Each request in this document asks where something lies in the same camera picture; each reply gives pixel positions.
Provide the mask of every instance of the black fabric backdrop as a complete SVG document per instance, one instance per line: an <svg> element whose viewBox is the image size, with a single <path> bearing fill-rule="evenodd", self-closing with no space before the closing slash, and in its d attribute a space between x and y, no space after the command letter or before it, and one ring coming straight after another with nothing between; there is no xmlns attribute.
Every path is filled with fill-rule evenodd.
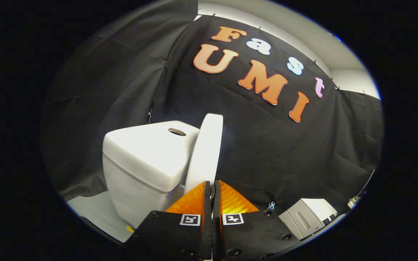
<svg viewBox="0 0 418 261"><path fill-rule="evenodd" d="M282 213L300 198L325 198L338 211L355 196L380 159L383 115L378 99L337 91L304 54L262 30L236 21L196 16L194 1L155 4L108 25L80 46L56 76L42 122L42 150L53 184L65 200L107 190L101 165L107 132L179 120L196 127L208 113L224 116L216 178L258 207L275 201ZM231 42L212 40L220 26L247 32ZM267 41L270 55L246 45ZM193 65L203 43L239 53L221 73ZM297 76L289 57L304 65ZM288 80L273 106L237 83L255 59L267 75ZM315 94L323 79L323 98ZM310 102L296 123L288 113L301 91Z"/></svg>

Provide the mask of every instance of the letter s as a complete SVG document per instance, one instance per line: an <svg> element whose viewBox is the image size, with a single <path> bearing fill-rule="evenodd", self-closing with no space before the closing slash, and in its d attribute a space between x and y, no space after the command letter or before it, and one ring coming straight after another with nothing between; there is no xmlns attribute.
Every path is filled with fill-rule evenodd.
<svg viewBox="0 0 418 261"><path fill-rule="evenodd" d="M296 75L301 75L302 70L304 69L304 65L302 65L302 63L298 61L295 57L288 58L288 61L288 69Z"/></svg>

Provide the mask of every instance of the white letter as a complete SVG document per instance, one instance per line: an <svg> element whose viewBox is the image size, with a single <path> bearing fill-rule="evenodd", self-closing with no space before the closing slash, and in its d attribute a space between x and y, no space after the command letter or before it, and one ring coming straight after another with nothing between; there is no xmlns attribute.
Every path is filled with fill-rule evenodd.
<svg viewBox="0 0 418 261"><path fill-rule="evenodd" d="M295 57L288 58L289 63L287 64L288 69L296 75L301 75L304 65L298 61Z"/></svg>
<svg viewBox="0 0 418 261"><path fill-rule="evenodd" d="M261 39L252 38L251 41L246 42L246 45L254 50L259 51L259 53L269 55L270 45Z"/></svg>

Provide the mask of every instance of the white cabinet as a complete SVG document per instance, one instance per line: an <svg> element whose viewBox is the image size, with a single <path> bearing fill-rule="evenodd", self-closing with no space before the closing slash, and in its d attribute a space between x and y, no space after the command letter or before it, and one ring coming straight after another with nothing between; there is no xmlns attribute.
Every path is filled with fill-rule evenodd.
<svg viewBox="0 0 418 261"><path fill-rule="evenodd" d="M319 230L319 228L322 228L320 220L315 217L302 200L299 200L295 205L290 207L288 214L297 225L303 237L309 236Z"/></svg>
<svg viewBox="0 0 418 261"><path fill-rule="evenodd" d="M302 198L279 218L298 239L302 239L323 228L336 215L336 210L325 199Z"/></svg>

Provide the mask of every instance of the white wall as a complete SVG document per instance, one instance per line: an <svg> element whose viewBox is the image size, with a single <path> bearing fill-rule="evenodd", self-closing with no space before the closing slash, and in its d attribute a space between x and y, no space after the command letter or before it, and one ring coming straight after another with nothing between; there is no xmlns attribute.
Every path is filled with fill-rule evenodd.
<svg viewBox="0 0 418 261"><path fill-rule="evenodd" d="M320 57L315 54L309 47L307 47L302 41L298 40L290 33L286 32L285 30L279 28L277 25L274 25L270 22L265 21L255 15L250 13L243 12L241 10L237 10L232 7L226 7L224 5L215 5L209 3L198 3L198 11L201 15L212 15L216 13L216 16L227 18L230 20L235 20L247 25L254 26L255 28L261 27L262 31L270 33L271 35L277 36L278 38L282 39L286 43L289 43L294 48L298 49L301 53L304 53L308 58L312 61L317 60L317 65L322 69L328 76L330 76L330 70L328 66L320 59Z"/></svg>
<svg viewBox="0 0 418 261"><path fill-rule="evenodd" d="M330 74L333 77L333 82L340 89L355 91L360 94L364 91L366 95L381 100L377 87L367 72L359 70L332 70Z"/></svg>

